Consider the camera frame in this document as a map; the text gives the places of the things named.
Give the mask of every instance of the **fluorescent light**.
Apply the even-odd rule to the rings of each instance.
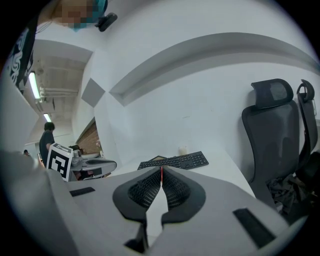
[[[48,122],[51,122],[50,116],[48,114],[43,114],[43,115]]]
[[[35,73],[31,72],[29,75],[29,81],[32,88],[32,92],[35,99],[40,99],[40,94],[37,87],[36,76]]]

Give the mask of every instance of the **chair headrest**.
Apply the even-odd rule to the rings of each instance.
[[[296,94],[300,94],[301,87],[304,87],[304,98],[303,102],[312,101],[315,97],[315,89],[312,86],[311,83],[309,83],[307,80],[301,79],[302,84],[298,87],[298,90],[296,91]]]
[[[294,98],[290,84],[279,78],[253,82],[251,86],[255,91],[255,105],[258,109],[284,105]]]

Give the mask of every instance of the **black keyboard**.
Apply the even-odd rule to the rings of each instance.
[[[194,169],[202,166],[207,166],[209,163],[205,158],[204,154],[199,151],[192,154],[185,154],[181,156],[175,156],[170,158],[165,158],[162,160],[155,160],[155,161],[147,161],[141,162],[139,165],[138,170],[147,168],[147,167],[157,167],[157,166],[171,166],[180,169]]]

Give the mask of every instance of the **ceiling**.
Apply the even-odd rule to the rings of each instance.
[[[32,70],[35,71],[39,93],[41,87],[74,90],[74,94],[77,94],[85,66],[84,62],[61,57],[43,56],[35,59]],[[23,96],[39,116],[48,113],[53,122],[71,120],[75,96],[49,96],[43,98],[41,103],[36,104],[29,80],[25,85]]]

